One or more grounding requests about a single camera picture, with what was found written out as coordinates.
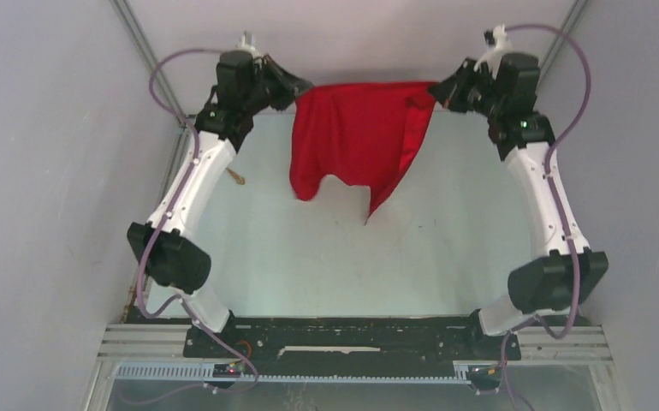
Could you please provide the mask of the red satin napkin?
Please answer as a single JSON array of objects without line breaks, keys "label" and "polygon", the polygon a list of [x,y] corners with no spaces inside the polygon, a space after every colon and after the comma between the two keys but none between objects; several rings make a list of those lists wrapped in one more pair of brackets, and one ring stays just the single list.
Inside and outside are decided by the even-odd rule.
[{"label": "red satin napkin", "polygon": [[296,102],[289,181],[312,200],[326,176],[370,190],[372,215],[424,143],[436,100],[429,81],[316,86]]}]

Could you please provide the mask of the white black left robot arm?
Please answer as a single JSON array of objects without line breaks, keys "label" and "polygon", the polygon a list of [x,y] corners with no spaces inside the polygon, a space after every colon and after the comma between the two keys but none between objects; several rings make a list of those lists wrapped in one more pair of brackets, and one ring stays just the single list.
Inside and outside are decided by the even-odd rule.
[{"label": "white black left robot arm", "polygon": [[236,332],[226,326],[233,314],[211,286],[211,257],[195,243],[195,230],[253,118],[266,109],[286,110],[313,84],[248,46],[221,52],[216,72],[203,109],[184,122],[192,143],[175,179],[147,221],[129,226],[127,238],[139,263],[138,285],[150,278],[170,289],[170,300],[208,330],[204,345],[223,357],[237,345]]}]

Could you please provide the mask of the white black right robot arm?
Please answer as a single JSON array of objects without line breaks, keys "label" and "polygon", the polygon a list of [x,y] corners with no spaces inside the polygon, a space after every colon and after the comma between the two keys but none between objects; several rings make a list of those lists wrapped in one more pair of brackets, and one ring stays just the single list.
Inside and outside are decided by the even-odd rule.
[{"label": "white black right robot arm", "polygon": [[507,292],[478,311],[479,325],[464,335],[469,354],[485,358],[498,336],[533,319],[565,315],[574,321],[582,303],[609,268],[576,223],[558,168],[548,117],[535,109],[538,59],[522,52],[500,57],[496,69],[465,59],[446,80],[428,89],[446,110],[475,113],[488,123],[488,136],[523,194],[530,225],[531,261],[508,275]]}]

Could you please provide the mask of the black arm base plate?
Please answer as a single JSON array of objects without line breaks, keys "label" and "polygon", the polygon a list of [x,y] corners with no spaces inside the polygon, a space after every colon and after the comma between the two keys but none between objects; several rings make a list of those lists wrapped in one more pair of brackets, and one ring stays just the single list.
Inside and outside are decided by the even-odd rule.
[{"label": "black arm base plate", "polygon": [[495,365],[520,360],[509,339],[489,337],[477,315],[426,318],[231,318],[210,337],[193,325],[195,359],[248,357],[262,377],[450,377],[463,363]]}]

